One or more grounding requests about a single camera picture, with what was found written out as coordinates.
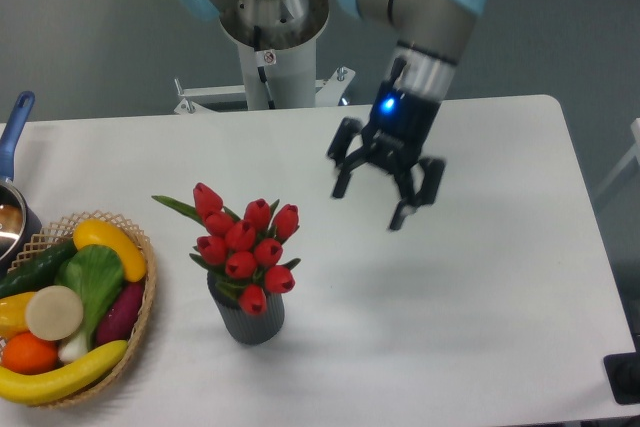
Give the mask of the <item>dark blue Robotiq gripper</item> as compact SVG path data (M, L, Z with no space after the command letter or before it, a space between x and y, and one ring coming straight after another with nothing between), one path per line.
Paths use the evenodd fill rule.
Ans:
M344 117L327 150L338 172L332 197L345 196L351 172L369 163L391 172L398 187L400 200L391 218L389 229L399 231L405 219L423 206L436 201L446 168L446 160L421 157L422 147L439 112L441 103L423 99L395 88L383 81L372 106L366 126L359 119ZM348 153L352 141L360 137L362 145ZM392 160L400 166L392 169ZM412 167L422 172L422 182L415 188Z

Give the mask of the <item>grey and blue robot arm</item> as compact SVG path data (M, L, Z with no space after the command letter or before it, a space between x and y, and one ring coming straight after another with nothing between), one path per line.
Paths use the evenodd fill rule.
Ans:
M196 18L218 20L237 48L252 110L316 104L315 43L328 0L179 0ZM390 222L432 204L445 168L423 145L487 0L337 0L360 19L393 28L397 42L369 119L341 121L328 148L344 196L352 172L369 164L390 175L399 201Z

